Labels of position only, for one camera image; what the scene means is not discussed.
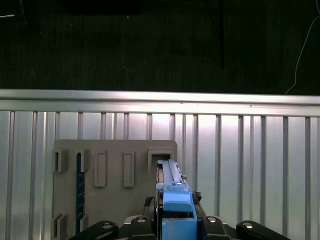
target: silver bolt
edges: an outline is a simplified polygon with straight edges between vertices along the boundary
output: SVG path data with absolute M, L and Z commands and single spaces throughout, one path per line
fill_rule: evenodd
M 137 221 L 138 223 L 144 223 L 146 219 L 144 219 L 143 217 L 139 217 Z
M 249 223 L 249 222 L 245 222 L 244 224 L 243 224 L 243 226 L 245 226 L 247 229 L 252 229 L 254 226 L 251 224 L 251 223 Z
M 110 223 L 105 223 L 103 226 L 102 226 L 104 229 L 109 229 L 111 228 L 111 224 Z
M 208 221 L 210 223 L 215 223 L 217 221 L 217 219 L 215 219 L 214 217 L 208 217 Z

